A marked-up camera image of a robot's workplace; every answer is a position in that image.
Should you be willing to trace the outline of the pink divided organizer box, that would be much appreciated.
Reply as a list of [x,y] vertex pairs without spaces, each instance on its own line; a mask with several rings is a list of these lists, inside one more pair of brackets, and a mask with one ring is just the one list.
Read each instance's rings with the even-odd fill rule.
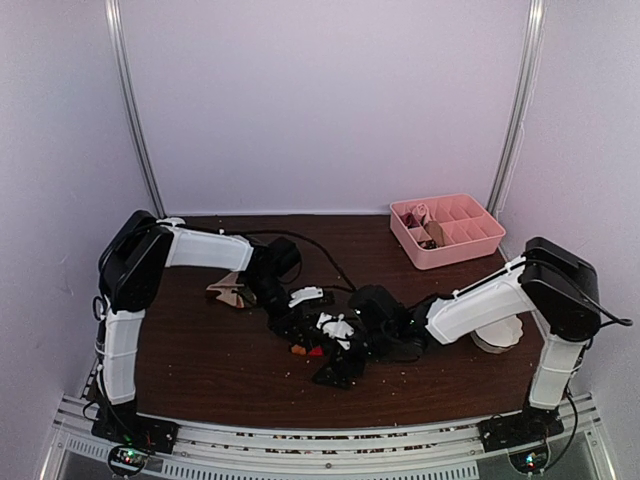
[[[418,247],[401,216],[418,203],[426,204],[444,230],[446,245],[434,250]],[[472,196],[452,194],[390,204],[390,230],[418,270],[431,270],[494,254],[506,230]]]

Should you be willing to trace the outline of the striped beige green sock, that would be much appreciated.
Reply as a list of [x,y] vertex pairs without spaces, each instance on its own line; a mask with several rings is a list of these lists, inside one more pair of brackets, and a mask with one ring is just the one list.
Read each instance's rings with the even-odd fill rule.
[[237,272],[232,272],[206,287],[205,296],[236,309],[250,309],[257,305],[253,292]]

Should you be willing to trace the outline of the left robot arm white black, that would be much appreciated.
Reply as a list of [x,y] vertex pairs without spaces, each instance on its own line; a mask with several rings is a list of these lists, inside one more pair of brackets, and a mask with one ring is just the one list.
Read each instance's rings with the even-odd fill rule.
[[99,406],[95,437],[147,452],[172,452],[179,427],[138,412],[135,367],[139,334],[166,270],[177,267],[225,270],[240,281],[237,291],[251,295],[269,327],[291,335],[304,307],[331,299],[326,287],[288,292],[282,278],[302,262],[296,245],[302,236],[273,230],[273,241],[258,241],[260,231],[213,230],[177,217],[156,218],[135,211],[98,261],[99,293],[93,311],[99,323],[95,341]]

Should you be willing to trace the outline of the argyle black red orange sock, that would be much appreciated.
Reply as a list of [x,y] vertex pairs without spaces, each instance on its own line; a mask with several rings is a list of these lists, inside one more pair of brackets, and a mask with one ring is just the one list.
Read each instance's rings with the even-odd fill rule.
[[324,357],[325,353],[321,346],[315,346],[311,348],[307,348],[301,345],[291,345],[289,347],[289,351],[298,356],[309,356],[309,357]]

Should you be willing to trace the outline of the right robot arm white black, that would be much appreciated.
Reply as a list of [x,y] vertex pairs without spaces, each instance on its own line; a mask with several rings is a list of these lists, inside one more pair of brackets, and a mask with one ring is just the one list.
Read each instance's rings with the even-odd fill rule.
[[433,344],[449,345],[492,327],[508,332],[509,322],[528,312],[545,319],[549,332],[522,410],[478,426],[488,451],[561,433],[559,404],[592,339],[607,326],[633,324],[600,304],[590,263],[543,237],[530,239],[520,256],[484,279],[449,294],[429,295],[413,307],[381,285],[356,290],[348,306],[353,319],[321,314],[316,322],[332,342],[328,362],[312,378],[318,385],[347,389],[368,360],[401,347],[425,352]]

